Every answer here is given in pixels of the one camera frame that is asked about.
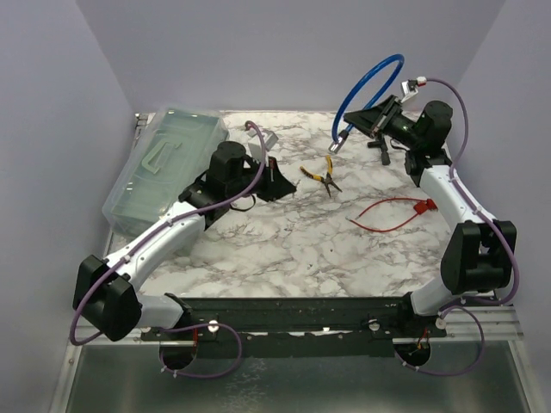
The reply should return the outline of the red cable lock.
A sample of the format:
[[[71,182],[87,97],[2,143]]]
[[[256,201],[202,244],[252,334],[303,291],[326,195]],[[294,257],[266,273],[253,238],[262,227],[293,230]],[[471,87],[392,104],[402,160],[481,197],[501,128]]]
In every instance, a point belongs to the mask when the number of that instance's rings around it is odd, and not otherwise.
[[[432,199],[393,197],[378,200],[347,220],[365,231],[389,233],[408,226],[427,212],[436,210],[436,203]]]

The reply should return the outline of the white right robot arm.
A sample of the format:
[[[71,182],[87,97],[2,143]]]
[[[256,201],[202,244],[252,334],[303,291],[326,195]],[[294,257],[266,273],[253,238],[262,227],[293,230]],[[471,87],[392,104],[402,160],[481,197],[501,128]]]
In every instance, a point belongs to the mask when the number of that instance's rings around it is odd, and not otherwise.
[[[458,176],[443,146],[452,127],[453,109],[431,101],[417,120],[404,114],[399,99],[388,97],[369,109],[348,112],[344,121],[370,138],[388,136],[406,148],[406,173],[432,199],[449,225],[451,238],[440,264],[440,276],[410,295],[411,306],[396,318],[398,331],[417,336],[427,317],[463,294],[489,293],[511,280],[509,254],[517,229],[476,203]]]

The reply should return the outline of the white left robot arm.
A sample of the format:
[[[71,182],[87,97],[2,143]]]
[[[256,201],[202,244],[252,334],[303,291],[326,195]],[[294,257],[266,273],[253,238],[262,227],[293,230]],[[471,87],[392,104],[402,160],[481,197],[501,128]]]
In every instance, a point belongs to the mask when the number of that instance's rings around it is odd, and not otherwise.
[[[168,255],[195,244],[248,194],[265,202],[295,192],[274,157],[249,156],[243,145],[218,145],[208,169],[183,190],[155,224],[105,258],[88,256],[79,265],[73,297],[75,319],[84,318],[116,342],[135,328],[160,328],[173,340],[189,332],[189,308],[174,295],[147,296],[140,288]]]

